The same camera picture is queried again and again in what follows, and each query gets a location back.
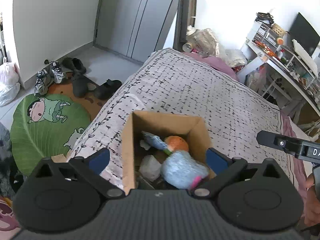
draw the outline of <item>orange rug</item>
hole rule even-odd
[[[71,75],[72,75],[71,72],[67,73],[67,76],[69,78],[71,77]],[[98,115],[103,105],[108,101],[108,99],[99,100],[95,98],[93,95],[93,92],[87,93],[83,98],[75,97],[72,92],[72,82],[70,79],[66,80],[63,84],[53,83],[49,87],[48,94],[63,94],[65,96],[70,97],[74,102],[81,104],[88,111],[88,113],[90,114],[91,121],[95,119],[95,117]]]

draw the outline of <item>patterned bedspread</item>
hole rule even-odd
[[[288,156],[255,139],[260,130],[281,132],[279,109],[228,75],[173,49],[156,52],[127,80],[75,143],[71,157],[107,147],[110,163],[101,176],[123,188],[121,132],[134,110],[201,116],[220,152],[248,162],[274,158],[293,181]]]

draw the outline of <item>person's hand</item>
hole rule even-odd
[[[305,206],[306,217],[304,219],[304,223],[308,227],[320,223],[320,201],[316,197],[314,182],[313,174],[310,174],[306,181],[308,192]]]

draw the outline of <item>basket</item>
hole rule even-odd
[[[284,29],[282,29],[278,24],[273,24],[271,28],[280,38],[283,37],[283,35],[286,33]]]

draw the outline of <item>gray door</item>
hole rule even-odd
[[[127,55],[141,0],[102,0],[95,43]]]
[[[164,42],[177,1],[102,0],[95,44],[144,62]]]
[[[135,40],[132,53],[133,59],[144,62],[155,51],[171,3],[172,0],[148,0]]]

